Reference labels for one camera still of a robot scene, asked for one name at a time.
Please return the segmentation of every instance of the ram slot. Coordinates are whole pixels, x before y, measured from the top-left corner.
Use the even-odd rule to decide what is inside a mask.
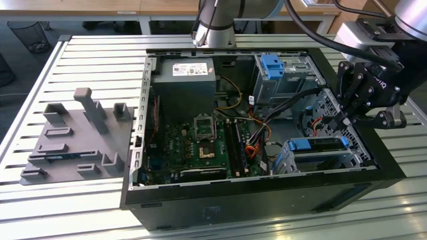
[[[228,161],[229,161],[229,169],[230,169],[230,175],[234,177],[240,177],[240,171],[238,171],[238,151],[237,151],[237,145],[236,145],[236,131],[234,131],[234,124],[226,121],[222,122],[224,126],[224,136],[225,136],[225,147],[228,152]]]
[[[240,175],[246,175],[249,173],[248,169],[248,160],[246,160],[246,153],[245,153],[245,143],[241,139],[240,128],[237,120],[233,121],[233,128],[236,132],[236,139],[237,139],[237,156],[238,156],[238,172]]]

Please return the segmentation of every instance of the desk leg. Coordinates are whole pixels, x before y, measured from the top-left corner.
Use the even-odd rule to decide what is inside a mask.
[[[40,25],[42,27],[44,30],[50,30],[50,22],[49,21],[41,21]]]
[[[149,21],[150,21],[150,17],[149,16],[140,16],[137,18],[138,21],[138,25],[140,25],[140,32],[142,35],[150,35],[152,34],[152,30],[149,28]]]
[[[328,34],[328,31],[329,31],[329,28],[332,26],[332,23],[333,23],[333,19],[334,19],[334,15],[325,15],[322,16],[322,20],[318,24],[318,27],[317,27],[317,34]]]

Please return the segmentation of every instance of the cable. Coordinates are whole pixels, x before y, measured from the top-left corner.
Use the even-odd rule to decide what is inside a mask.
[[[226,81],[229,82],[229,84],[233,86],[233,88],[237,90],[237,92],[238,92],[238,101],[237,101],[237,103],[236,103],[234,105],[232,105],[232,106],[214,107],[213,109],[214,109],[214,110],[233,109],[233,108],[237,107],[237,106],[240,105],[240,103],[241,103],[241,99],[242,99],[242,96],[241,96],[241,95],[242,95],[242,94],[241,94],[241,92],[240,92],[240,89],[238,89],[237,85],[236,85],[226,77],[220,76],[220,78],[224,79],[224,80],[226,80]]]
[[[196,30],[196,25],[200,23],[200,14],[201,14],[201,9],[205,7],[205,3],[206,3],[206,0],[202,0],[202,5],[200,6],[200,2],[201,0],[198,0],[198,11],[197,11],[197,16],[194,18],[194,21],[192,23],[192,28],[190,28],[190,38],[193,39],[193,34],[194,34],[194,31]]]
[[[280,148],[282,148],[282,144],[276,141],[265,142],[265,145],[277,145]]]
[[[333,4],[344,12],[348,12],[348,13],[352,13],[352,14],[361,14],[361,15],[367,15],[367,16],[371,16],[371,17],[375,17],[375,18],[381,18],[381,19],[387,18],[387,16],[384,14],[379,13],[379,12],[363,11],[363,10],[357,10],[357,9],[353,9],[353,8],[342,6],[342,5],[340,5],[338,0],[333,0]]]
[[[325,38],[324,36],[318,35],[317,33],[314,33],[302,23],[302,20],[300,18],[300,16],[297,15],[293,7],[292,7],[292,3],[290,0],[284,0],[284,5],[286,8],[286,12],[288,15],[290,16],[293,22],[296,23],[296,25],[300,27],[300,29],[304,31],[304,33],[320,44],[322,44],[324,46],[326,46],[330,49],[334,49],[336,51],[352,55],[357,58],[365,59],[373,63],[377,63],[379,65],[381,65],[385,68],[392,69],[396,72],[400,72],[401,70],[401,66],[399,64],[396,64],[392,61],[385,60],[384,58],[381,58],[380,56],[376,56],[375,54],[369,53],[368,51],[360,50],[357,48],[349,47],[341,43],[337,43],[336,41]]]
[[[266,124],[273,120],[274,117],[277,117],[280,115],[280,113],[282,111],[285,111],[286,109],[289,109],[293,104],[305,96],[313,95],[313,94],[318,94],[322,90],[322,87],[317,87],[317,88],[312,88],[308,89],[305,91],[298,92],[296,95],[293,95],[285,102],[282,102],[281,104],[278,104],[272,111],[269,112],[269,114],[266,115],[266,117],[262,120],[262,125],[260,126],[258,130],[252,134],[250,138],[248,139],[248,143],[249,145],[253,144],[254,140],[257,139],[264,126],[266,126]]]
[[[9,93],[9,94],[0,94],[0,97],[6,97],[6,96],[16,96],[16,95],[28,95],[29,93]]]
[[[218,0],[214,1],[214,5],[213,5],[213,11],[212,11],[212,18],[210,18],[210,21],[208,22],[208,27],[206,27],[206,31],[205,31],[205,37],[204,37],[204,44],[206,44],[206,40],[208,40],[208,36],[209,36],[209,30],[210,30],[210,26],[212,26],[212,21],[213,21],[213,17],[214,17],[214,13],[216,13],[216,5],[218,3]]]
[[[322,117],[318,117],[316,120],[313,120],[310,126],[312,126],[312,132],[313,132],[313,136],[317,136],[317,125],[321,123]]]
[[[246,118],[246,117],[240,117],[240,116],[229,116],[228,114],[225,114],[221,110],[214,109],[214,111],[226,119],[242,119],[242,120],[249,120],[249,121],[254,121],[254,119],[252,118]]]
[[[266,131],[268,131],[268,136],[266,136],[266,139],[265,139],[265,142],[268,142],[269,141],[269,138],[272,137],[272,129],[270,129],[270,127],[265,124],[265,123],[262,123],[262,121],[261,120],[258,120],[258,119],[256,119],[254,117],[253,117],[253,115],[252,115],[252,110],[250,110],[250,106],[249,106],[249,110],[248,110],[248,117],[252,119],[252,120],[254,120],[258,124],[262,124],[264,126],[265,126],[265,128],[266,128]]]
[[[229,103],[229,97],[225,98],[225,102],[226,102],[226,107],[230,107],[232,104]],[[232,108],[229,110],[234,113],[236,116],[240,116],[240,114],[234,108]]]
[[[249,120],[249,121],[256,121],[258,124],[262,124],[262,122],[258,121],[256,118],[246,118],[246,117],[240,117],[240,116],[233,117],[233,116],[229,116],[226,113],[224,113],[221,110],[214,109],[214,111],[226,119]],[[269,140],[269,138],[272,136],[272,129],[270,129],[270,127],[268,125],[265,127],[266,127],[266,131],[268,131],[268,137],[266,137],[265,141],[268,142],[268,140]]]

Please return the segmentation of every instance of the wooden desk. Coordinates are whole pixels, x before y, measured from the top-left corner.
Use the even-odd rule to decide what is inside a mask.
[[[197,15],[198,0],[140,0],[141,15]],[[336,7],[305,7],[301,0],[292,0],[292,6],[301,16],[338,15]],[[280,16],[288,16],[282,7]]]
[[[141,0],[0,0],[0,15],[137,15],[140,4]]]
[[[334,7],[305,7],[301,0],[292,0],[292,5],[304,21],[318,21],[318,34],[325,34],[334,17],[341,11]],[[140,0],[140,27],[144,35],[150,34],[149,21],[193,21],[197,15],[198,0]],[[292,21],[286,8],[266,21]]]
[[[0,21],[138,21],[140,4],[141,0],[0,0]]]

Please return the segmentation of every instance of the orange wire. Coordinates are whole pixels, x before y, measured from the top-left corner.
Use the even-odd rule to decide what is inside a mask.
[[[250,119],[253,119],[254,122],[257,122],[258,124],[262,124],[262,121],[253,117],[250,107],[249,107],[249,111],[248,111],[248,117]],[[269,141],[269,138],[272,137],[272,129],[269,128],[269,126],[266,124],[265,124],[265,127],[266,127],[266,130],[268,130],[268,136],[266,136],[266,139],[265,139],[265,143],[266,143]]]

